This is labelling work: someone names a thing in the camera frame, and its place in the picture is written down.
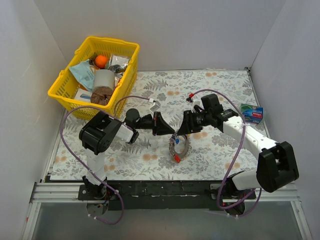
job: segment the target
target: metal frame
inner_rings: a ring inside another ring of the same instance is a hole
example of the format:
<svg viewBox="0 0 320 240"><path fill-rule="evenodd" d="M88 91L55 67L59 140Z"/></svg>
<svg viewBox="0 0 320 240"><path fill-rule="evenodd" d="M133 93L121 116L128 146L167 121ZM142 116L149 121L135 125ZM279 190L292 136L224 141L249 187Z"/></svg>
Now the metal frame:
<svg viewBox="0 0 320 240"><path fill-rule="evenodd" d="M213 69L214 71L225 71L225 69ZM253 85L253 81L250 75L250 68L245 68L244 70L247 71L248 78L253 90L254 97L256 99L256 102L259 104L259 100ZM66 114L66 109L64 109L61 113L60 119L63 118L63 116ZM265 127L265 131L268 137L270 137L268 128L266 126L266 123L263 123ZM75 181L69 181L69 182L58 182L58 181L50 181L46 182L46 178L50 177L50 173L54 164L54 160L56 157L56 153L59 147L60 143L60 137L59 137L59 131L57 131L55 136L55 142L52 148L51 156L47 161L44 173L42 175L41 183L36 183L34 185L32 196L30 199L30 207L28 212L28 219L26 221L26 224L24 226L24 230L21 236L21 239L27 240L31 239L36 227L41 203L101 203L102 200L86 200L86 201L80 201L78 200L78 194L79 194L79 188L80 185L82 185L82 182L75 182ZM224 199L224 202L234 202L234 199ZM255 202L255 199L247 199L248 202ZM292 209L299 227L299 230L302 235L302 239L304 240L310 240L312 239L310 230L308 228L307 221L305 219L303 210L301 208L301 202L298 195L297 188L294 183L288 184L285 187L282 187L278 189L277 191L273 193L268 193L266 191L262 191L262 195L260 198L261 202L291 202Z"/></svg>

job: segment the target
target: yellow basket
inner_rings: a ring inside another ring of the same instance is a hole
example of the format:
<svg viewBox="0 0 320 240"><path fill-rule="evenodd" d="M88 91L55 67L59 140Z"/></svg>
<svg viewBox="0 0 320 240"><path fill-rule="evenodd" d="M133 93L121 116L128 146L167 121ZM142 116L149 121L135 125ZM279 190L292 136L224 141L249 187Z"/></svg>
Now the yellow basket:
<svg viewBox="0 0 320 240"><path fill-rule="evenodd" d="M50 87L48 95L51 98L58 100L58 102L61 103L68 111L80 106L94 106L114 116L115 104L121 98L130 94L137 79L139 49L140 47L137 43L107 37L87 37L79 49L74 52L74 57L65 70L60 72L58 78ZM131 57L120 83L115 88L114 93L106 106L74 100L80 84L69 70L69 67L75 66L81 61L89 59L94 53L107 56L108 58L110 57L110 54ZM117 116L120 116L125 103L126 99L118 104L116 108ZM73 112L73 115L77 118L86 120L90 120L96 114L97 110L92 108L81 108Z"/></svg>

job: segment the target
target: white wall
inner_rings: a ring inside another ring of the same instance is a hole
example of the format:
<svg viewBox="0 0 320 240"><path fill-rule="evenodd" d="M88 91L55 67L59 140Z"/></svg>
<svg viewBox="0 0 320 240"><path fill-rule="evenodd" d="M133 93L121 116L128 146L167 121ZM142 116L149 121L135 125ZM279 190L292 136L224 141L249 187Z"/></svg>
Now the white wall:
<svg viewBox="0 0 320 240"><path fill-rule="evenodd" d="M34 0L69 61L89 36L140 44L140 70L250 67L285 0Z"/></svg>
<svg viewBox="0 0 320 240"><path fill-rule="evenodd" d="M0 239L19 239L62 107L47 91L66 60L32 0L0 7Z"/></svg>
<svg viewBox="0 0 320 240"><path fill-rule="evenodd" d="M296 184L313 239L320 239L320 1L287 0L252 66L271 136L293 145Z"/></svg>

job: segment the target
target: orange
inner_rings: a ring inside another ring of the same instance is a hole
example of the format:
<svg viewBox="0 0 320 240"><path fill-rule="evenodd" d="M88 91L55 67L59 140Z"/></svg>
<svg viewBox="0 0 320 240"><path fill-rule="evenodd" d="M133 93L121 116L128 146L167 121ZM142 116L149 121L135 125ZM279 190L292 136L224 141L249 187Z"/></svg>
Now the orange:
<svg viewBox="0 0 320 240"><path fill-rule="evenodd" d="M108 60L109 59L106 56L99 55L95 58L95 65L101 69L104 69Z"/></svg>

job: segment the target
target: floral pattern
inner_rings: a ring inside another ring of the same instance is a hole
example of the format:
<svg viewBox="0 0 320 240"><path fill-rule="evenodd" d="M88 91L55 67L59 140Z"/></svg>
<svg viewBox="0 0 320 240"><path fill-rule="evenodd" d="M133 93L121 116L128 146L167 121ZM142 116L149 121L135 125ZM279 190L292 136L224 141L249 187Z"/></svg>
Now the floral pattern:
<svg viewBox="0 0 320 240"><path fill-rule="evenodd" d="M161 103L161 114L175 130L183 120L183 111L191 108L186 98L200 89L215 89L227 95L236 105L256 105L256 99L246 71L203 70L139 72L132 95L153 98ZM201 92L198 97L210 94ZM232 108L219 96L225 109ZM130 108L139 110L141 116L149 113L149 102L129 98L120 119ZM85 120L71 116L64 129L64 137L70 148L86 161L86 154L79 140L79 132ZM263 125L256 126L263 135ZM129 145L114 140L105 152L105 166L109 180L220 180L238 147L238 142L211 126L190 135L192 149L180 163L169 154L169 135L153 136L151 130L138 130L136 142ZM177 147L183 147L181 140ZM257 167L257 160L242 149L231 173ZM75 160L60 141L51 172L51 180L81 180L85 168Z"/></svg>

